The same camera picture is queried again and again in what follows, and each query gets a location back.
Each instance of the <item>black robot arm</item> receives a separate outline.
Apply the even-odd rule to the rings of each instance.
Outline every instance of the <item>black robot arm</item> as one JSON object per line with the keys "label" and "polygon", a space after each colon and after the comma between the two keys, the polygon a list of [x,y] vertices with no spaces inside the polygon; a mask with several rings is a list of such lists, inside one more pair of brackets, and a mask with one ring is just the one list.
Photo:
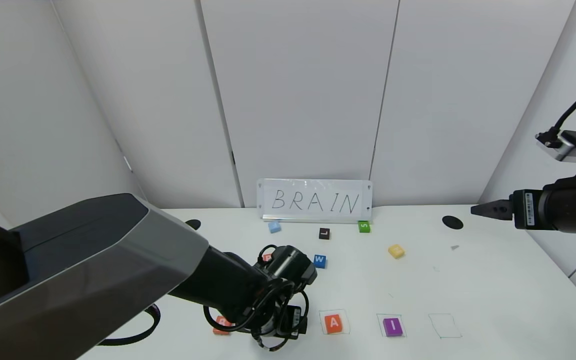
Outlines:
{"label": "black robot arm", "polygon": [[[556,125],[536,138],[556,160],[576,162],[576,131],[560,132],[563,121],[576,109],[576,102],[562,115]],[[496,200],[473,206],[474,215],[511,221],[525,230],[557,230],[576,233],[576,175],[560,178],[541,190],[514,191],[507,200]]]}
{"label": "black robot arm", "polygon": [[[306,332],[304,288],[317,271],[298,249],[275,248],[271,260],[260,253],[247,264],[132,194],[0,228],[0,359],[76,359],[99,344],[143,339],[166,294],[204,305],[211,326],[250,333],[260,346],[262,337],[282,338],[269,349],[278,350]],[[303,312],[288,305],[295,294],[306,298]],[[208,307],[235,325],[218,324]],[[155,318],[148,332],[105,340],[144,310]]]}

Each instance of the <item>purple letter block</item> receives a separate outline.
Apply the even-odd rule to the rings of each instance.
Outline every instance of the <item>purple letter block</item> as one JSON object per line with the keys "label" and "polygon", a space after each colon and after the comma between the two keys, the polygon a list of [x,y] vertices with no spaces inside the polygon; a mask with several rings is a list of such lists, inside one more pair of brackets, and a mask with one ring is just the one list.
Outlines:
{"label": "purple letter block", "polygon": [[400,319],[397,317],[383,319],[383,328],[386,329],[386,337],[400,337],[404,334]]}

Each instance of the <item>blue letter block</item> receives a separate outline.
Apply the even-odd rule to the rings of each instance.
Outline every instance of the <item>blue letter block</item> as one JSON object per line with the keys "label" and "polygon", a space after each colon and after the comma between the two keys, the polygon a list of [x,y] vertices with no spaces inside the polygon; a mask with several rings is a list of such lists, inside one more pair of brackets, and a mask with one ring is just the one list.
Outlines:
{"label": "blue letter block", "polygon": [[272,221],[268,223],[268,229],[270,229],[270,234],[274,234],[277,231],[281,230],[282,227],[279,226],[279,222],[278,221]]}
{"label": "blue letter block", "polygon": [[326,269],[326,257],[324,255],[315,255],[313,264],[315,264],[315,268]]}

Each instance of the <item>green s block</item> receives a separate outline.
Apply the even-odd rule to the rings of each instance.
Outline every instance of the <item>green s block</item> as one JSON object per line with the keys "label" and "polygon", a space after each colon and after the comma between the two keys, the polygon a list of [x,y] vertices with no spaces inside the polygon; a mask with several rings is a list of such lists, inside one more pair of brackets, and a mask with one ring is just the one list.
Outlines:
{"label": "green s block", "polygon": [[370,233],[370,223],[368,221],[359,221],[358,225],[360,233]]}

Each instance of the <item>white tabletop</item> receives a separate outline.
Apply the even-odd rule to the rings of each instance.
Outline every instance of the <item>white tabletop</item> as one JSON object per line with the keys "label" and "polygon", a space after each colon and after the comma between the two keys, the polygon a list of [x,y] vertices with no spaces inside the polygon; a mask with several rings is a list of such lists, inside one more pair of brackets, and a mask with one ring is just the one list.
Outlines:
{"label": "white tabletop", "polygon": [[[356,224],[316,223],[281,223],[271,234],[256,209],[167,210],[183,221],[199,219],[198,231],[212,246],[250,264],[268,244],[295,246],[311,259],[327,256],[327,267],[306,287],[308,333],[269,353],[245,333],[213,335],[200,305],[164,296],[156,302],[162,320],[150,337],[97,346],[82,358],[576,359],[576,287],[526,232],[469,209],[377,207],[369,234]],[[446,227],[445,215],[461,219],[464,228]],[[330,228],[331,239],[318,239],[319,228]],[[393,244],[406,255],[395,260],[387,251]],[[293,303],[304,304],[300,295]],[[324,335],[319,312],[336,309],[345,310],[350,333]],[[401,315],[406,336],[383,337],[380,313]],[[440,338],[429,317],[436,313],[452,315],[461,337]],[[140,314],[114,337],[136,335],[151,323]]]}

